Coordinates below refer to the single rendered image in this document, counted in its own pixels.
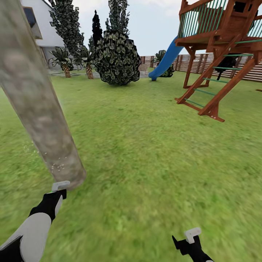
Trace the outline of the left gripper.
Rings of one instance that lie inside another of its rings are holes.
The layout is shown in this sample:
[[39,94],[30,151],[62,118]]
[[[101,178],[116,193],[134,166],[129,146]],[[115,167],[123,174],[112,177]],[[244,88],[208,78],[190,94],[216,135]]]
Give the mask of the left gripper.
[[63,199],[67,198],[67,189],[59,190],[59,191],[57,191],[57,193],[62,194]]

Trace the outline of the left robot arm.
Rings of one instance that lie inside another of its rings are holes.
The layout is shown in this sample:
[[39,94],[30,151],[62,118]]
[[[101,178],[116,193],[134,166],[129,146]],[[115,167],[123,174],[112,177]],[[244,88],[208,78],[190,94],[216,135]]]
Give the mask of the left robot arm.
[[0,262],[39,262],[44,254],[45,242],[63,199],[67,198],[70,181],[52,184],[52,192],[45,194],[43,201],[34,207],[29,217],[0,246]]

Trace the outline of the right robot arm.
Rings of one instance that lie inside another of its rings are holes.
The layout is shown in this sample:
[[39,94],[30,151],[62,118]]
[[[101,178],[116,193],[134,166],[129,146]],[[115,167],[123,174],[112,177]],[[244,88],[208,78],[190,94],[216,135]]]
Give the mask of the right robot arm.
[[199,234],[201,229],[196,227],[184,232],[187,237],[185,240],[177,241],[174,236],[174,244],[176,249],[180,249],[182,255],[189,254],[194,262],[214,262],[207,254],[201,249]]

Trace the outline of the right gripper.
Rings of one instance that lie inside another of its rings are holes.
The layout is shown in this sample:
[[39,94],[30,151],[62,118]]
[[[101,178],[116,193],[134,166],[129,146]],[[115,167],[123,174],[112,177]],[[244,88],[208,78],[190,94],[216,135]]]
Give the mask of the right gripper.
[[[189,254],[194,261],[194,253],[196,250],[201,249],[200,239],[198,236],[194,236],[194,243],[189,244],[186,240],[177,241],[174,236],[172,236],[176,249],[180,249],[182,255]],[[194,261],[195,262],[195,261]]]

